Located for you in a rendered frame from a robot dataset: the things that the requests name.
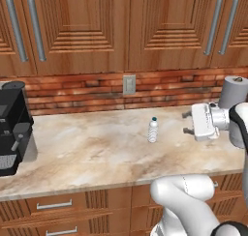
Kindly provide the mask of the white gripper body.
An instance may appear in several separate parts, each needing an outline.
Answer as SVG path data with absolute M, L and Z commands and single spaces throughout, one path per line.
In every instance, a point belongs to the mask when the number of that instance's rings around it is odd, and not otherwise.
M 213 125 L 211 111 L 207 103 L 193 104 L 191 112 L 196 141 L 205 141 L 219 137 L 219 130 Z

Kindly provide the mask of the clear plastic water bottle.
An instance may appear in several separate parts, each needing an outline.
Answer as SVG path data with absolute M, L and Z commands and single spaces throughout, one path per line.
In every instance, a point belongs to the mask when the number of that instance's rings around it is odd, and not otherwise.
M 156 117 L 153 117 L 148 125 L 148 135 L 147 140 L 150 143 L 155 143 L 158 137 L 158 120 Z

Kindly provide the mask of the grey paper towel roll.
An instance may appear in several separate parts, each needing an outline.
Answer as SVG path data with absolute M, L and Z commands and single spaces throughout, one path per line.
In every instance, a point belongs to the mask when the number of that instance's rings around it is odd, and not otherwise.
M 248 79 L 229 75 L 224 79 L 220 100 L 220 108 L 231 108 L 233 105 L 246 101 L 248 95 Z

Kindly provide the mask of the black coffee machine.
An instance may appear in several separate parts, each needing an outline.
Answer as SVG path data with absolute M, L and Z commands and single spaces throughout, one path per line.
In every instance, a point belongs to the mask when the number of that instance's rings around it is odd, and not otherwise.
M 29 111 L 23 81 L 0 86 L 0 177 L 15 175 L 21 162 L 37 159 L 33 135 L 34 120 Z

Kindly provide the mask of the grey wall outlet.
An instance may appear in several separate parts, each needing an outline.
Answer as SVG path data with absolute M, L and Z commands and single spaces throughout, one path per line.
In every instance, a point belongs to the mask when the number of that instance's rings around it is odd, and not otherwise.
M 134 74 L 123 76 L 123 94 L 134 95 L 136 93 L 136 76 Z

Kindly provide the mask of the wooden wall cupboard door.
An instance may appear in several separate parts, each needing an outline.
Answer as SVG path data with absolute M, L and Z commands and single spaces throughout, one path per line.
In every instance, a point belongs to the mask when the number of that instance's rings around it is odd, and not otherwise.
M 127 69 L 130 0 L 35 1 L 45 62 L 39 60 L 27 0 L 22 3 L 39 75 Z
M 226 53 L 224 55 L 218 53 L 221 49 L 232 3 L 233 0 L 225 0 L 211 57 L 211 67 L 248 67 L 248 0 L 239 0 Z
M 203 69 L 216 0 L 131 0 L 131 71 Z
M 0 0 L 0 76 L 36 75 L 37 69 L 24 15 L 23 3 L 21 0 L 14 1 L 28 61 L 20 61 L 6 0 Z

